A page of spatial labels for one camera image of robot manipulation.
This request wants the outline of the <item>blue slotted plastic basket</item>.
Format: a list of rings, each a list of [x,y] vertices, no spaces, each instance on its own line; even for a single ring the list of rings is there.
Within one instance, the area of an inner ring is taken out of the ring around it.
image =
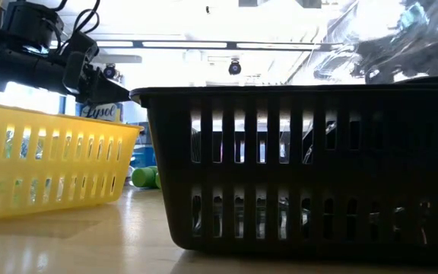
[[[156,158],[151,140],[151,132],[148,122],[133,123],[133,126],[141,126],[135,146],[132,152],[130,165],[133,168],[156,166]]]

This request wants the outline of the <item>Lysol wipes canister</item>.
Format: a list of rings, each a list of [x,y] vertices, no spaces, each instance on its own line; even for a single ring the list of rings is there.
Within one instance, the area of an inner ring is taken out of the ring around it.
[[[79,116],[109,122],[123,122],[123,106],[121,103],[82,105]]]

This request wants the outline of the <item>black slotted plastic basket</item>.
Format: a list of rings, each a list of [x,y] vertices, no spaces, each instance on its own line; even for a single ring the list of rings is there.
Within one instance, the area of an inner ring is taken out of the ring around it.
[[[438,76],[130,96],[179,247],[438,265]]]

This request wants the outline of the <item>yellow slotted plastic basket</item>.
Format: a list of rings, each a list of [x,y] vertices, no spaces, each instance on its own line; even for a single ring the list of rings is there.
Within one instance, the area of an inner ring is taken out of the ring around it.
[[[141,130],[0,105],[0,218],[116,201]]]

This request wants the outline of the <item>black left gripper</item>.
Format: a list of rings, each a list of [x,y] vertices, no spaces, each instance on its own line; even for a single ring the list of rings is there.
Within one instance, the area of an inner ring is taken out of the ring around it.
[[[129,90],[107,77],[101,68],[84,69],[82,53],[47,56],[30,53],[17,45],[16,37],[0,30],[0,91],[9,82],[44,88],[60,94],[84,95],[85,103],[129,101]]]

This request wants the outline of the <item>black hair ties bag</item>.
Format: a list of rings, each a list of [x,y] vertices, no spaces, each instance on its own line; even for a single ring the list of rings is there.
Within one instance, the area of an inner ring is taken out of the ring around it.
[[[438,0],[402,0],[404,11],[394,31],[354,40],[329,53],[314,69],[316,80],[341,82],[345,76],[365,84],[438,77]]]

